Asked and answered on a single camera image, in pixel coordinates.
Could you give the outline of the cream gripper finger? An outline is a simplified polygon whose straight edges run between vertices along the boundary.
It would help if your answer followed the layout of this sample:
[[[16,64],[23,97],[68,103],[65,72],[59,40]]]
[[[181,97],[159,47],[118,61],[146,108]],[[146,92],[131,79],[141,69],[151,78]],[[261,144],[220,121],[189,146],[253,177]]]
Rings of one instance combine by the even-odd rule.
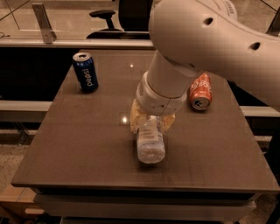
[[[162,115],[160,117],[160,126],[163,132],[167,132],[175,121],[175,115]]]
[[[137,133],[137,130],[146,121],[146,113],[141,107],[137,99],[132,103],[130,110],[130,130],[133,134]]]

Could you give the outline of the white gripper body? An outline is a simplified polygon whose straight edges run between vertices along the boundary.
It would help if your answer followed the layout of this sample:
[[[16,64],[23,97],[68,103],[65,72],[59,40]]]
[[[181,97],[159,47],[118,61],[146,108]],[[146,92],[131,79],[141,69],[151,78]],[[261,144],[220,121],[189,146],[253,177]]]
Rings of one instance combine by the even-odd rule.
[[[168,116],[179,111],[186,100],[186,93],[180,97],[170,98],[157,94],[148,84],[145,73],[136,89],[136,99],[140,108],[148,115]]]

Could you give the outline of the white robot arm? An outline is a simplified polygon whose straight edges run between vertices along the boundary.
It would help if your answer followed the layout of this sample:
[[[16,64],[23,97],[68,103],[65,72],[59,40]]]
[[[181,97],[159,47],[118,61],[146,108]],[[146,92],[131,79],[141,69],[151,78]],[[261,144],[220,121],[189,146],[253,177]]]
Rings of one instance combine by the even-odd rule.
[[[280,108],[280,39],[240,24],[229,0],[162,0],[150,13],[149,33],[156,51],[132,104],[132,133],[149,115],[168,130],[204,72]]]

